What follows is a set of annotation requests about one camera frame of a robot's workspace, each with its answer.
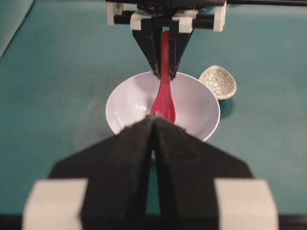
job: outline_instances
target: white plastic bracket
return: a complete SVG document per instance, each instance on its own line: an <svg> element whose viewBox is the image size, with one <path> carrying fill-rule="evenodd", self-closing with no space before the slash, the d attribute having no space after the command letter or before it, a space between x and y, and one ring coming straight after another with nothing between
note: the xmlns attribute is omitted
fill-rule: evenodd
<svg viewBox="0 0 307 230"><path fill-rule="evenodd" d="M216 178L219 230L278 230L278 213L265 180Z"/></svg>
<svg viewBox="0 0 307 230"><path fill-rule="evenodd" d="M193 19L196 19L197 10L180 10L172 18L179 21L179 33L191 33L193 31Z"/></svg>
<svg viewBox="0 0 307 230"><path fill-rule="evenodd" d="M107 25L114 25L114 16L121 15L122 12L125 10L124 3L117 3L117 2L106 2L106 21Z"/></svg>
<svg viewBox="0 0 307 230"><path fill-rule="evenodd" d="M216 6L214 11L214 24L213 24L213 31L216 33L220 33L223 31L223 27L225 25L225 18L226 18L226 4L223 6Z"/></svg>
<svg viewBox="0 0 307 230"><path fill-rule="evenodd" d="M27 199L22 230L82 230L87 179L38 180Z"/></svg>
<svg viewBox="0 0 307 230"><path fill-rule="evenodd" d="M156 16L156 14L150 14L144 11L136 11L131 15L130 18L130 29L131 30L141 30L141 21L142 19L152 18Z"/></svg>

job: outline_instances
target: green tabletop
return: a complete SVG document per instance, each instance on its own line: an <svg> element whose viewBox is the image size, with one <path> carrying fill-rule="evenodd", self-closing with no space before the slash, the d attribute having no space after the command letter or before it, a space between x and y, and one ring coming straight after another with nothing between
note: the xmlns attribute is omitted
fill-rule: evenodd
<svg viewBox="0 0 307 230"><path fill-rule="evenodd" d="M179 69L233 74L209 143L268 180L280 214L307 213L306 41L307 8L230 5L224 31L196 30ZM37 0L0 62L0 213L21 213L56 161L111 136L108 96L148 70L130 27L106 25L104 1ZM148 213L157 198L153 167Z"/></svg>

